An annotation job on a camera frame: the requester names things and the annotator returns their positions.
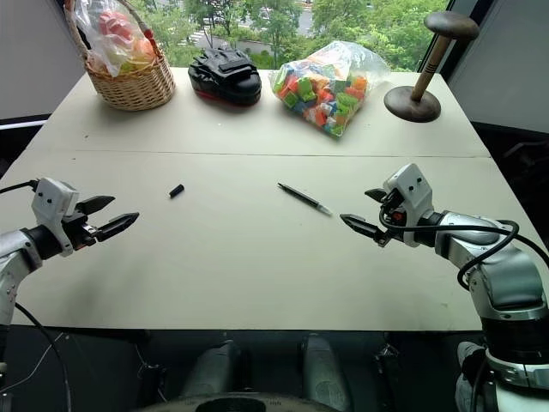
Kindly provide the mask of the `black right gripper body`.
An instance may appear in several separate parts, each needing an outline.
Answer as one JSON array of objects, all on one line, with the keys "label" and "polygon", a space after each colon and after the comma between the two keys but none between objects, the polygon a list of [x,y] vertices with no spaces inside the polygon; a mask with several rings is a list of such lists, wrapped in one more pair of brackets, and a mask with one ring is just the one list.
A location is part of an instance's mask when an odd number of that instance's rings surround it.
[{"label": "black right gripper body", "polygon": [[379,220],[387,228],[385,232],[380,229],[382,238],[376,240],[381,247],[385,247],[392,239],[402,242],[403,232],[400,229],[391,229],[389,226],[405,227],[407,223],[407,212],[402,207],[404,201],[402,194],[398,190],[386,191],[386,193],[384,200],[379,202],[381,204]]}]

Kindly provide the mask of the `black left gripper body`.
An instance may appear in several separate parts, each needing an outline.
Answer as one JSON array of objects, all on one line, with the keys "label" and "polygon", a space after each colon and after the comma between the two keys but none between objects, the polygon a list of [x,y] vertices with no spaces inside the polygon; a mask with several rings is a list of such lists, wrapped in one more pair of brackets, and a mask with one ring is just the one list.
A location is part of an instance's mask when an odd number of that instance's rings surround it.
[{"label": "black left gripper body", "polygon": [[92,202],[80,202],[71,215],[63,217],[63,230],[75,251],[97,242],[95,237],[98,229],[87,223],[88,216],[97,210],[98,207]]}]

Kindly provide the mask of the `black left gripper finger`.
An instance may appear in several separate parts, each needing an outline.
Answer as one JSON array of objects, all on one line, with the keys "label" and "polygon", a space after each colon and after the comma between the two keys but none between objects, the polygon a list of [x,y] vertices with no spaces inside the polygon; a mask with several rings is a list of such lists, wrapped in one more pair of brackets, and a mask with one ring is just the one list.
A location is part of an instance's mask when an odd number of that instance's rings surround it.
[{"label": "black left gripper finger", "polygon": [[78,203],[79,212],[98,212],[116,198],[113,196],[95,196]]},{"label": "black left gripper finger", "polygon": [[138,212],[123,214],[110,220],[104,226],[99,227],[96,232],[95,238],[98,241],[106,241],[113,236],[125,231],[129,228],[139,217]]}]

